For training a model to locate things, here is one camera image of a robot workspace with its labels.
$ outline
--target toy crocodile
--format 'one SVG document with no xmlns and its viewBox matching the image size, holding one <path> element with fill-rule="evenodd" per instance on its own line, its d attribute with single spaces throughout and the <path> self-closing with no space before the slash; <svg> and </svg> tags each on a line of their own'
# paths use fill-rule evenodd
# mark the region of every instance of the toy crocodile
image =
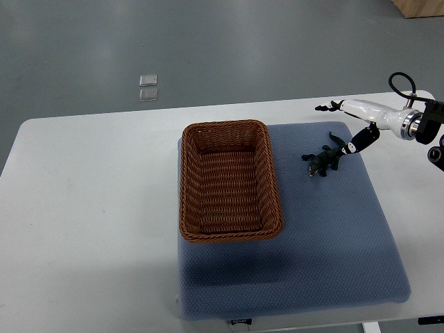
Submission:
<svg viewBox="0 0 444 333">
<path fill-rule="evenodd" d="M 322 153 L 318 155 L 310 154 L 310 155 L 302 155 L 302 159 L 304 161 L 308 161 L 311 159 L 311 164 L 309 167 L 309 175 L 310 177 L 314 177 L 319 171 L 319 175 L 321 177 L 325 177 L 327 175 L 328 168 L 331 170 L 337 170 L 339 165 L 339 160 L 341 156 L 344 155 L 342 148 L 345 147 L 345 142 L 332 134 L 332 132 L 328 133 L 331 140 L 336 142 L 339 146 L 336 149 L 331 149 L 328 145 L 322 146 L 324 150 Z"/>
</svg>

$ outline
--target blue fabric pad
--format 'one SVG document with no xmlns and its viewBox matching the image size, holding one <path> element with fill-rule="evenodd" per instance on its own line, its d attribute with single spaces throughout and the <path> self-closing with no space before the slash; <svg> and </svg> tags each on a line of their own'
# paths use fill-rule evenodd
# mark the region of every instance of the blue fabric pad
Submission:
<svg viewBox="0 0 444 333">
<path fill-rule="evenodd" d="M 192 244 L 178 235 L 182 318 L 231 320 L 405 302 L 410 296 L 390 228 L 359 154 L 339 170 L 309 177 L 303 154 L 344 123 L 268 127 L 284 229 L 266 241 Z"/>
</svg>

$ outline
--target gray floor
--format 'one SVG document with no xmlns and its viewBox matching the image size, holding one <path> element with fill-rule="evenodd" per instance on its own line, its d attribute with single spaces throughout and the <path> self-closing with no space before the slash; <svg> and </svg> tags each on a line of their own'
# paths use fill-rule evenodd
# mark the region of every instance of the gray floor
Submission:
<svg viewBox="0 0 444 333">
<path fill-rule="evenodd" d="M 444 17 L 390 0 L 0 0 L 0 170 L 31 118 L 387 92 L 394 71 L 442 101 L 443 41 Z M 140 103 L 151 73 L 159 99 Z"/>
</svg>

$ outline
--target brown wicker basket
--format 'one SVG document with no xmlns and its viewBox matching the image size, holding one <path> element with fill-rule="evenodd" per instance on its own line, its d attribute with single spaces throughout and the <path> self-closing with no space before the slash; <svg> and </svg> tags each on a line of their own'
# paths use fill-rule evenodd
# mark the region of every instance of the brown wicker basket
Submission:
<svg viewBox="0 0 444 333">
<path fill-rule="evenodd" d="M 179 229 L 187 241 L 277 236 L 283 227 L 267 127 L 260 121 L 194 123 L 182 134 Z"/>
</svg>

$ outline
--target robotic arm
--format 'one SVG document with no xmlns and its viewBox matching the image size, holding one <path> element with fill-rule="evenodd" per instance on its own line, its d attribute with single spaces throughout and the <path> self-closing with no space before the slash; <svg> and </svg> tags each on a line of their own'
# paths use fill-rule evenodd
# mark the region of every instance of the robotic arm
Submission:
<svg viewBox="0 0 444 333">
<path fill-rule="evenodd" d="M 393 85 L 392 80 L 395 76 L 404 76 L 409 80 L 412 86 L 410 95 L 403 94 Z M 441 124 L 444 123 L 444 102 L 416 96 L 415 83 L 410 76 L 401 72 L 393 73 L 388 79 L 388 84 L 397 94 L 408 100 L 402 110 L 358 99 L 331 101 L 315 108 L 319 111 L 344 111 L 369 123 L 368 127 L 355 135 L 344 147 L 342 154 L 364 150 L 379 138 L 379 130 L 391 130 L 400 139 L 416 139 L 421 144 L 431 143 L 438 134 Z M 414 101 L 425 102 L 425 111 L 420 112 L 412 108 Z M 440 146 L 432 147 L 427 157 L 431 163 L 444 171 L 444 135 L 440 139 Z"/>
</svg>

